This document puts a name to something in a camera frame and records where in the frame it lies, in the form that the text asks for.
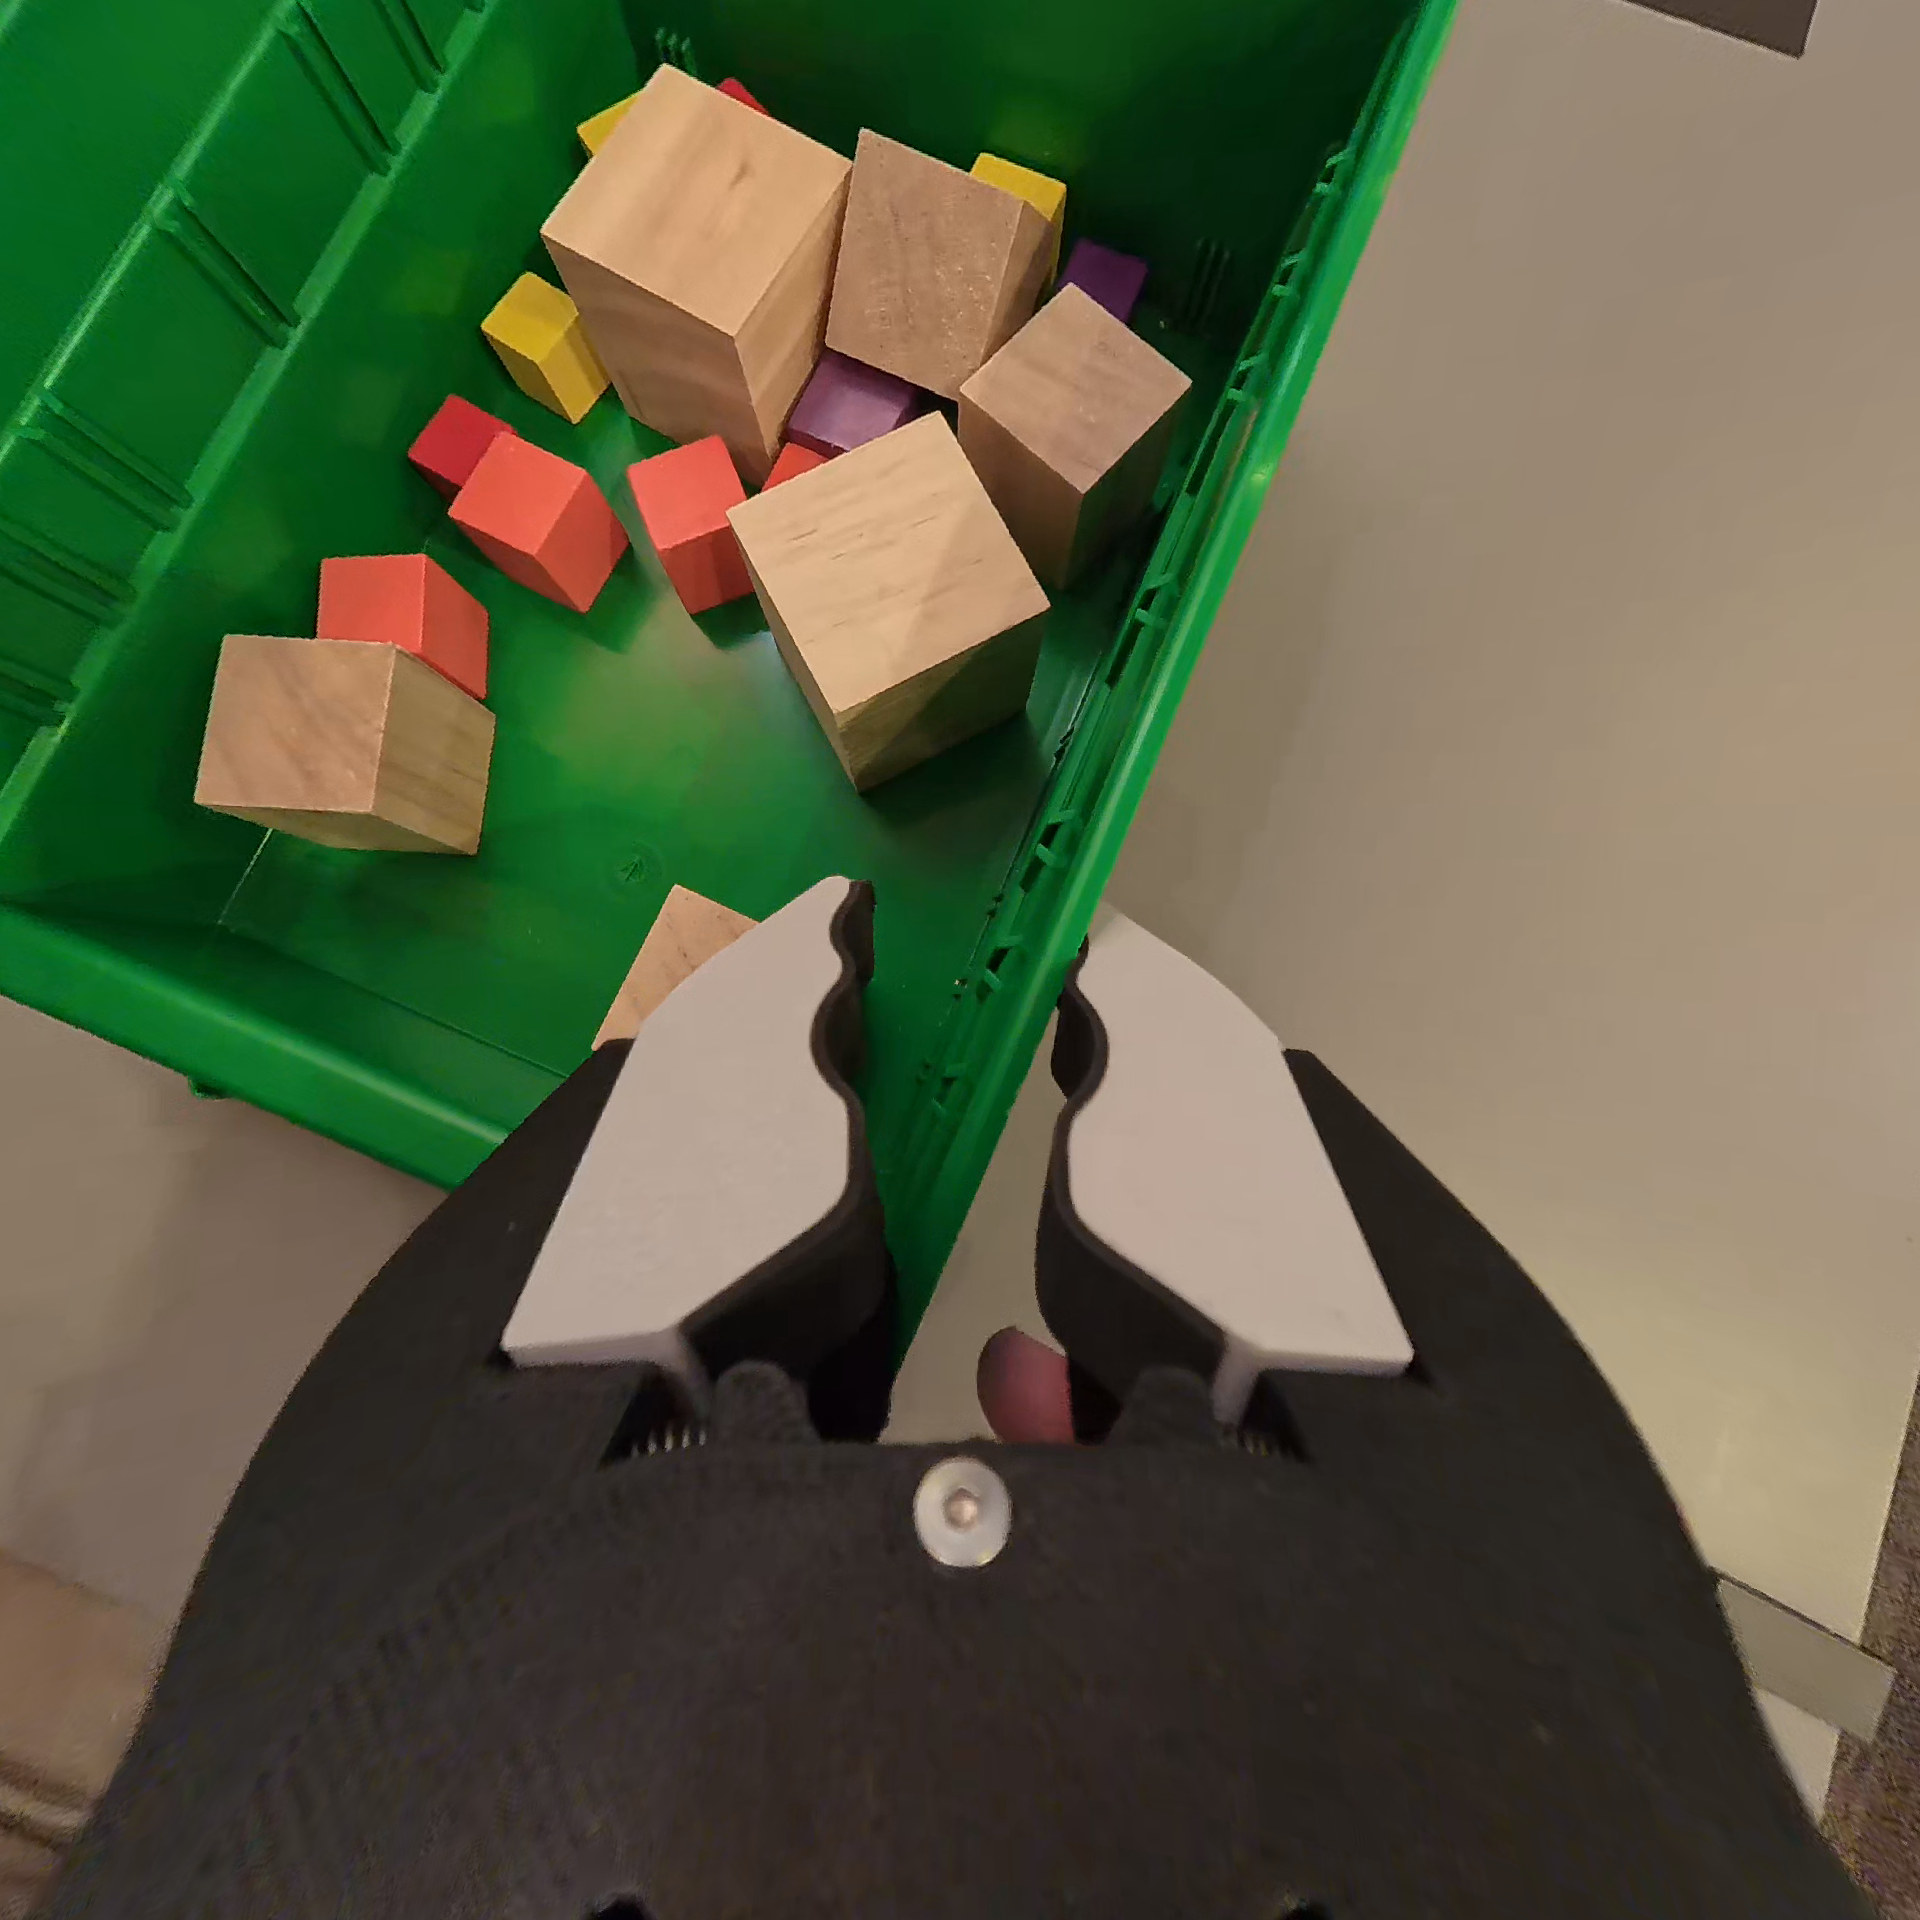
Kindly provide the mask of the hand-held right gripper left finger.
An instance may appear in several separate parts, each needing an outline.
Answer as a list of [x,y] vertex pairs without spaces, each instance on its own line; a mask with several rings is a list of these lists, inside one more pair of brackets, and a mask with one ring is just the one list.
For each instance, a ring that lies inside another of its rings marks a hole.
[[899,1282],[856,1077],[875,892],[829,876],[640,1025],[500,1335],[696,1412],[741,1363],[877,1419]]

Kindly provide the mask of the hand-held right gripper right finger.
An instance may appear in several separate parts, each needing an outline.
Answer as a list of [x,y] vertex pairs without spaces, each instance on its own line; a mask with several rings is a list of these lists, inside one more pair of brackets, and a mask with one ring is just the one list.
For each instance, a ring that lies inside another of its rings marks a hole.
[[1059,1002],[1037,1303],[1106,1423],[1149,1370],[1239,1426],[1272,1373],[1403,1375],[1392,1306],[1280,1038],[1104,908]]

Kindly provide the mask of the green plastic box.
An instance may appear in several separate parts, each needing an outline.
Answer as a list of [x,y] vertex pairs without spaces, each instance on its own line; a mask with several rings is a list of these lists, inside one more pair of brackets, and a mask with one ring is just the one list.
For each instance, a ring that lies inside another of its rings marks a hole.
[[[910,1337],[1255,530],[1455,5],[5,5],[5,994],[435,1185],[587,1053],[672,882],[877,892],[862,1098]],[[860,797],[752,603],[652,557],[587,615],[508,582],[406,447],[462,393],[621,510],[647,447],[482,347],[658,65],[850,153],[1068,183],[1194,380],[1140,530],[1046,620],[1020,726]],[[191,801],[229,633],[330,553],[492,610],[475,854]]]

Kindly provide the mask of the pile of wooden cubes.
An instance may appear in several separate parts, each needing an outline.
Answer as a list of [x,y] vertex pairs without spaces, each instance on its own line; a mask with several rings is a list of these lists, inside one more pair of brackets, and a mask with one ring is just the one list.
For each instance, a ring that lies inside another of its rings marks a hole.
[[486,418],[447,523],[556,613],[492,666],[493,621],[435,557],[326,557],[311,636],[223,637],[194,803],[349,853],[542,874],[570,834],[691,833],[700,870],[812,841],[774,730],[668,708],[668,679],[764,633],[774,718],[850,794],[1027,726],[1069,588],[1133,534],[1188,375],[1095,295],[989,156],[875,130],[846,157],[662,65],[542,226],[544,343],[655,438],[621,474]]

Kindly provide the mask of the person's right hand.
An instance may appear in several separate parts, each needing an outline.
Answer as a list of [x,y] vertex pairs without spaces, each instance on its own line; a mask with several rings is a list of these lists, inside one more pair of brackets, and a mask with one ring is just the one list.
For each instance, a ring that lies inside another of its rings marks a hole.
[[1074,1442],[1068,1358],[1020,1327],[999,1327],[983,1345],[975,1402],[991,1438],[1008,1447]]

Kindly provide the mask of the metal table bracket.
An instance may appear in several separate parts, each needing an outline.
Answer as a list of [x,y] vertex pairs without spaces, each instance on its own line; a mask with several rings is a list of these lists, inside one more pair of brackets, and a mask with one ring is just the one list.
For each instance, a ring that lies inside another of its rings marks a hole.
[[1757,1691],[1859,1745],[1877,1742],[1898,1683],[1888,1661],[1726,1573],[1717,1597]]

